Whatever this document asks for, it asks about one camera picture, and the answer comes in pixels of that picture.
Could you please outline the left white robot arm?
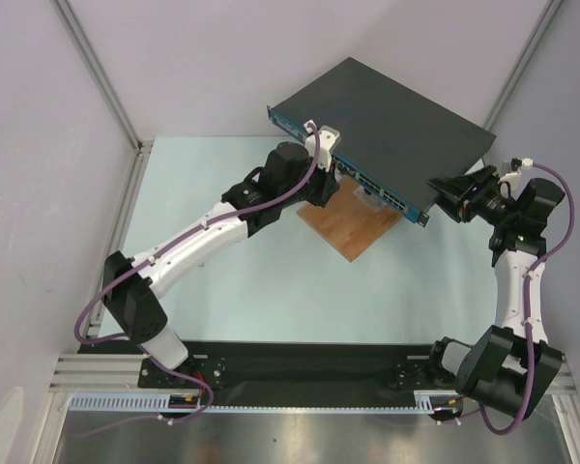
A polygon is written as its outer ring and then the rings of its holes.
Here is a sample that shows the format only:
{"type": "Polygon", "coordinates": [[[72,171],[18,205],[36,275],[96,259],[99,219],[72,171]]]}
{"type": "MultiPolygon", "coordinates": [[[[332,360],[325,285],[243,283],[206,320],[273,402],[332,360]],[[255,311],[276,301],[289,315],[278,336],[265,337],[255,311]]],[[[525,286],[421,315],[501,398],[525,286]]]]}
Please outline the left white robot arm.
{"type": "Polygon", "coordinates": [[[284,209],[304,201],[325,206],[339,188],[332,162],[335,144],[324,130],[304,144],[279,143],[264,165],[225,192],[200,220],[132,258],[117,251],[105,260],[105,308],[124,336],[160,363],[159,375],[169,385],[187,384],[193,363],[170,328],[160,304],[163,296],[214,254],[279,220],[284,209]]]}

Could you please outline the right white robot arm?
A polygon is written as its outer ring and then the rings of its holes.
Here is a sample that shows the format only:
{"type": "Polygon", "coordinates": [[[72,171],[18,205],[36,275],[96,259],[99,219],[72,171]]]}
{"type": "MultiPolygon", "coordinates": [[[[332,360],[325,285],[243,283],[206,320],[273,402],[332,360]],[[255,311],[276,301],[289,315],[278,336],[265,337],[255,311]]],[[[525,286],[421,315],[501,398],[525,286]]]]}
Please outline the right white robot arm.
{"type": "Polygon", "coordinates": [[[434,343],[425,375],[439,389],[474,400],[482,416],[493,409],[520,424],[563,363],[542,325],[540,284],[552,256],[543,236],[553,211],[570,198],[565,182],[533,178],[512,190],[530,159],[513,159],[499,175],[486,166],[470,174],[434,178],[438,206],[458,223],[482,218],[493,228],[488,247],[497,281],[495,322],[474,344],[445,337],[434,343]]]}

